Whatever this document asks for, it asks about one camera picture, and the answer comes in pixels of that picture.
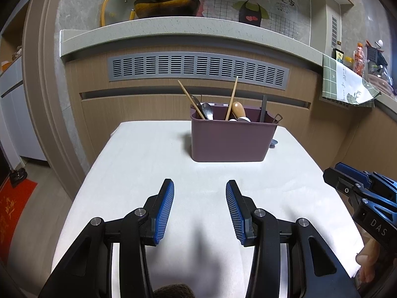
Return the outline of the person right hand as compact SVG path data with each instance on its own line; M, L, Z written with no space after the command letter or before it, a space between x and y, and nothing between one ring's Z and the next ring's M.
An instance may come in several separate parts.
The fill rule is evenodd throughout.
M360 265L360 283L370 283L375 278L375 263L378 261L382 246L372 237L356 255L356 263Z

